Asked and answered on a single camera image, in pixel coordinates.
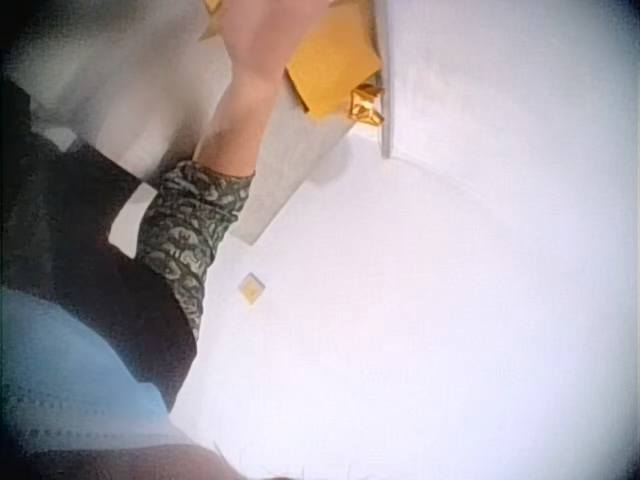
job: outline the hand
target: hand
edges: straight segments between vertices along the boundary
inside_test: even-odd
[[[222,37],[234,80],[279,86],[287,63],[329,0],[224,0]]]

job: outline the light blue cloth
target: light blue cloth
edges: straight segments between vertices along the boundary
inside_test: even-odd
[[[27,452],[191,441],[158,389],[62,308],[2,289],[2,422]]]

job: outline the yellow envelope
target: yellow envelope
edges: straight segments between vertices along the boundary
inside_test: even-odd
[[[342,3],[300,45],[287,70],[311,115],[348,107],[353,89],[380,70],[371,32],[369,2]]]

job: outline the patterned sleeve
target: patterned sleeve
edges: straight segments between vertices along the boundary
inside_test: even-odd
[[[252,180],[182,162],[162,178],[142,220],[136,257],[169,283],[196,338],[207,269],[238,219]]]

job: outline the black garment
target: black garment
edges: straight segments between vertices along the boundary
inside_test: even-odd
[[[67,309],[171,408],[191,329],[164,278],[107,239],[139,181],[88,145],[59,153],[31,133],[26,94],[3,81],[2,96],[2,283]]]

